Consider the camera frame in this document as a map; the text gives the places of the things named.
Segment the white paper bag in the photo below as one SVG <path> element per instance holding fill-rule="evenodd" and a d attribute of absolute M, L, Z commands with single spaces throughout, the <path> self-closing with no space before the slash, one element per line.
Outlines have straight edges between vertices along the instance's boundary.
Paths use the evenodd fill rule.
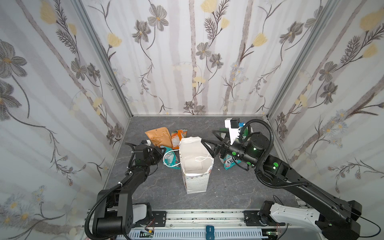
<path fill-rule="evenodd" d="M 207 191 L 214 159 L 201 143 L 201 138 L 182 138 L 179 147 L 181 170 L 187 194 Z"/>

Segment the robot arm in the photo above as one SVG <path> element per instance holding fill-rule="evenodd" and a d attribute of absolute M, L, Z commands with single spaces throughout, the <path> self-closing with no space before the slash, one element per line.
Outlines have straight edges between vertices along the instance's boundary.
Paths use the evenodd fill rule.
<path fill-rule="evenodd" d="M 356 220 L 361 215 L 361 204 L 356 201 L 347 202 L 329 194 L 298 174 L 281 159 L 269 155 L 270 143 L 273 143 L 270 126 L 262 120 L 251 121 L 269 127 L 268 130 L 272 137 L 268 139 L 260 132 L 251 133 L 247 136 L 249 141 L 245 146 L 245 141 L 233 142 L 228 137 L 231 134 L 229 129 L 229 131 L 212 131 L 219 141 L 202 139 L 202 143 L 212 157 L 220 155 L 221 158 L 224 158 L 227 154 L 232 155 L 233 158 L 255 167 L 257 179 L 264 185 L 285 189 L 314 207 L 314 209 L 298 209 L 265 201 L 259 213 L 260 222 L 264 224 L 269 222 L 295 223 L 321 232 L 329 240 L 357 239 L 360 225 Z M 218 133 L 226 133 L 226 137 L 222 138 Z"/>
<path fill-rule="evenodd" d="M 99 192 L 97 202 L 86 218 L 84 230 L 90 239 L 103 240 L 115 235 L 125 235 L 135 224 L 146 224 L 153 218 L 149 203 L 132 205 L 132 194 L 149 176 L 149 166 L 158 164 L 165 148 L 150 147 L 146 144 L 127 145 L 131 146 L 133 151 L 126 177 L 111 189 Z M 113 207 L 117 207 L 117 210 L 108 210 Z M 89 223 L 93 212 L 91 233 Z"/>

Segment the snack bag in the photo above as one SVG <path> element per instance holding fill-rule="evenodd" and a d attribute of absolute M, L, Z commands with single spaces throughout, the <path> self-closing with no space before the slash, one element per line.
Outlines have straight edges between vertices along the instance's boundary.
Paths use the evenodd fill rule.
<path fill-rule="evenodd" d="M 148 136 L 148 138 L 153 143 L 153 145 L 157 147 L 161 145 L 166 147 L 172 147 L 170 134 L 166 127 L 149 130 L 149 131 L 146 131 L 145 134 Z"/>
<path fill-rule="evenodd" d="M 224 159 L 221 159 L 220 158 L 220 161 L 222 162 L 222 164 L 224 165 L 224 168 L 227 170 L 227 169 L 230 169 L 231 167 L 233 167 L 235 165 L 234 159 L 232 158 L 231 155 L 227 154 Z M 240 163 L 241 161 L 238 160 L 238 159 L 235 159 L 235 161 L 237 163 Z"/>
<path fill-rule="evenodd" d="M 170 147 L 166 147 L 166 146 L 161 146 L 161 147 L 165 147 L 166 152 L 169 152 L 172 150 Z M 169 166 L 174 166 L 174 165 L 178 164 L 180 161 L 176 157 L 175 152 L 170 152 L 170 153 L 167 153 L 166 156 L 164 157 L 164 162 L 165 162 L 165 164 L 164 163 L 163 164 L 165 166 L 169 167 Z M 175 167 L 169 167 L 169 168 L 180 169 L 180 165 L 177 165 Z"/>
<path fill-rule="evenodd" d="M 179 149 L 180 140 L 187 137 L 187 131 L 187 129 L 179 129 L 171 133 L 172 149 Z"/>

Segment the orange snack bag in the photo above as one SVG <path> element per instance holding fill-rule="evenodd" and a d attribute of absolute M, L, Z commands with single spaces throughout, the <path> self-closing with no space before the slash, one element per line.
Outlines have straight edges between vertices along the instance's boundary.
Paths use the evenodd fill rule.
<path fill-rule="evenodd" d="M 179 129 L 171 133 L 172 149 L 179 149 L 180 140 L 187 137 L 187 129 Z"/>
<path fill-rule="evenodd" d="M 146 131 L 145 134 L 148 136 L 153 145 L 157 147 L 160 147 L 161 145 L 166 147 L 172 147 L 170 134 L 166 127 L 149 130 Z"/>

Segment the teal snack bag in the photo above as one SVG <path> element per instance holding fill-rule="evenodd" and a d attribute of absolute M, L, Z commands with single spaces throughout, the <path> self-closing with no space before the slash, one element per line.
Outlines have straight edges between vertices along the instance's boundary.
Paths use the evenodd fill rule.
<path fill-rule="evenodd" d="M 220 161 L 223 163 L 224 165 L 224 168 L 227 170 L 227 169 L 230 169 L 231 167 L 233 167 L 235 165 L 235 162 L 233 161 L 235 160 L 237 163 L 240 163 L 241 161 L 238 160 L 238 159 L 233 159 L 231 155 L 227 154 L 224 159 L 220 159 Z"/>
<path fill-rule="evenodd" d="M 171 151 L 172 148 L 170 147 L 166 147 L 166 146 L 161 146 L 161 147 L 165 147 L 166 148 L 166 153 Z M 174 169 L 180 169 L 180 164 L 177 165 L 177 166 L 174 166 L 176 164 L 178 164 L 180 161 L 177 159 L 176 155 L 175 155 L 175 152 L 169 152 L 166 154 L 165 158 L 164 158 L 164 162 L 163 164 L 169 168 L 174 168 Z"/>

